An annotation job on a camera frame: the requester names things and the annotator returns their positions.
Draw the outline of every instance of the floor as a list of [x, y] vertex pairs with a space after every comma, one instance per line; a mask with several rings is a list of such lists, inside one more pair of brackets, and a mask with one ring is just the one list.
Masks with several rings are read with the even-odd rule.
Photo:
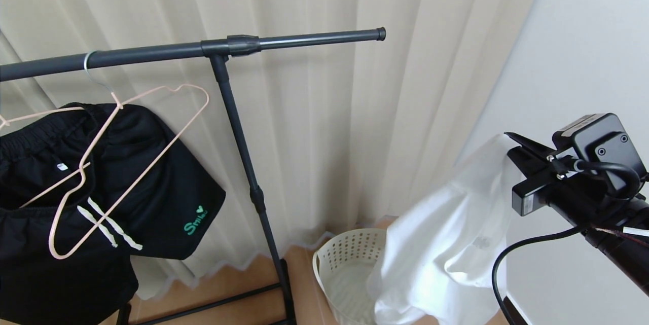
[[[298, 246], [290, 248], [285, 255], [295, 299], [297, 323], [299, 325], [336, 325], [336, 320], [334, 320], [334, 316], [329, 310], [327, 300], [313, 276], [312, 256], [313, 251]], [[213, 277], [205, 279], [194, 290], [176, 281], [167, 295], [160, 300], [142, 301], [137, 297], [134, 298], [131, 302], [130, 324], [135, 325], [181, 309], [255, 290], [276, 281], [272, 261], [265, 256], [258, 256], [245, 272], [225, 267]], [[283, 318], [282, 294], [280, 290], [273, 290], [231, 304], [170, 320], [164, 324], [267, 325]], [[100, 325], [114, 325], [116, 319], [117, 314], [114, 314]], [[0, 321], [0, 323], [9, 325], [7, 322]], [[489, 321], [488, 325], [506, 325], [506, 323], [505, 318], [499, 312]], [[423, 318], [417, 322], [417, 325], [436, 324], [437, 321], [431, 317]]]

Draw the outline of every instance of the white cloth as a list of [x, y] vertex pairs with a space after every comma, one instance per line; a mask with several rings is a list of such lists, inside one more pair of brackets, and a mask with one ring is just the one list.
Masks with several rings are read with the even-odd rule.
[[[367, 280], [378, 325], [406, 325], [426, 314], [440, 325], [484, 325], [496, 314], [491, 269], [506, 246], [512, 186], [522, 180], [506, 156], [512, 147], [507, 136], [495, 136], [389, 226]], [[503, 262], [503, 297], [505, 273]]]

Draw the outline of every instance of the beige curtain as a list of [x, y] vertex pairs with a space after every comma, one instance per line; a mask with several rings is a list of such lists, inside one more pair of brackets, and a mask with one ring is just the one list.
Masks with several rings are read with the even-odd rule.
[[[280, 252], [398, 215], [455, 162], [533, 0], [0, 0], [2, 63], [228, 34], [276, 36], [384, 26], [383, 43], [274, 50], [229, 61], [232, 88]], [[206, 59], [93, 70], [125, 99], [194, 83], [212, 102], [183, 141], [227, 200], [195, 255], [135, 260], [143, 297], [192, 283], [267, 247]], [[110, 102], [84, 73], [2, 83], [10, 118], [70, 101]], [[142, 104], [179, 129], [200, 94]]]

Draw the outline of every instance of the elastic waistband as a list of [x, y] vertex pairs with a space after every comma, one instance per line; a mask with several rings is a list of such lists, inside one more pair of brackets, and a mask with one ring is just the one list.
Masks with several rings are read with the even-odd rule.
[[96, 105], [68, 103], [62, 108], [67, 107], [81, 107], [84, 110], [51, 113], [25, 128], [0, 137], [0, 162], [17, 161], [53, 145], [88, 119], [93, 122], [93, 129], [99, 128], [107, 119], [104, 110]]

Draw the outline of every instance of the black cable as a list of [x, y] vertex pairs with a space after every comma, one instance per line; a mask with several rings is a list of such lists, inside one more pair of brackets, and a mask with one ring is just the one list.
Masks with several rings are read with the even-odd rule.
[[503, 259], [505, 259], [505, 256], [507, 256], [507, 254], [511, 253], [512, 251], [514, 251], [514, 249], [518, 249], [527, 244], [534, 244], [535, 242], [563, 239], [565, 237], [580, 233], [588, 229], [589, 227], [590, 224], [581, 224], [575, 226], [572, 229], [566, 230], [565, 232], [543, 235], [538, 237], [530, 237], [529, 239], [521, 240], [519, 242], [516, 242], [508, 246], [505, 250], [503, 250], [500, 253], [498, 258], [496, 258], [496, 261], [493, 263], [493, 269], [491, 270], [491, 286], [493, 287], [494, 295], [496, 295], [496, 300], [498, 301], [498, 305], [500, 306], [502, 313], [505, 315], [505, 318], [507, 319], [507, 322], [510, 325], [515, 325], [514, 319], [510, 315], [510, 312], [507, 311], [507, 307], [505, 307], [505, 302], [502, 300], [502, 297], [500, 296], [500, 292], [498, 291], [498, 267], [500, 267], [500, 263], [503, 261]]
[[618, 163], [602, 163], [577, 160], [574, 166], [579, 170], [596, 170], [599, 172], [605, 171], [617, 175], [626, 183], [626, 190], [628, 194], [622, 197], [623, 199], [633, 198], [640, 191], [641, 182], [638, 173], [626, 165]]

